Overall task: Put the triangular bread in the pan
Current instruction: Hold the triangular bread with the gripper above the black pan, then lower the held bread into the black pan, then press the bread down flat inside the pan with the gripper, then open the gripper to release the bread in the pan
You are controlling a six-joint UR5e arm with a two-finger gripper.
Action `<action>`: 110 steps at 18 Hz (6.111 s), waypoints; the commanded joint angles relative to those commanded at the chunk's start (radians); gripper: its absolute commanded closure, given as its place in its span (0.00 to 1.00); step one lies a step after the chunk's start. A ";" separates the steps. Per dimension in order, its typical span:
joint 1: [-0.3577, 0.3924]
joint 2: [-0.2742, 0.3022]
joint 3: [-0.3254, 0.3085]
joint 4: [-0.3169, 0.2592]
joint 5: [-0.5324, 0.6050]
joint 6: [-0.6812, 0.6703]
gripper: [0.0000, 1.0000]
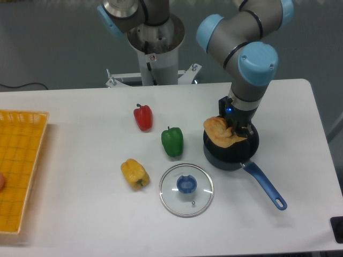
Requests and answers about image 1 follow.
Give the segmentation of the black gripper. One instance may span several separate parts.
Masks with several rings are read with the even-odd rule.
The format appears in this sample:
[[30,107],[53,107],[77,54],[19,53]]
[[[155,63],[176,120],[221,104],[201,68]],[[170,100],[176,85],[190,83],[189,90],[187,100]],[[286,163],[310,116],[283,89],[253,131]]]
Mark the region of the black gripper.
[[237,135],[238,128],[242,127],[246,138],[254,136],[251,120],[257,107],[251,110],[241,110],[233,105],[233,99],[225,96],[219,100],[219,117],[224,118],[227,126],[231,128],[232,135]]

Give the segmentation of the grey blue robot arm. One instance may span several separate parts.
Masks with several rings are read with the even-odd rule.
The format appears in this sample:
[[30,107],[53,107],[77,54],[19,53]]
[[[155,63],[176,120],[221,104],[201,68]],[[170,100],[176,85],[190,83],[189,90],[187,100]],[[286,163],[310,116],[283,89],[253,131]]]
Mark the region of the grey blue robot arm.
[[[196,40],[232,78],[220,115],[232,133],[253,135],[254,116],[273,80],[278,54],[262,42],[264,36],[290,23],[292,1],[239,1],[230,19],[218,14],[199,25]],[[113,36],[126,35],[138,55],[143,85],[173,85],[178,81],[178,48],[185,37],[181,20],[168,1],[103,1],[98,14]]]

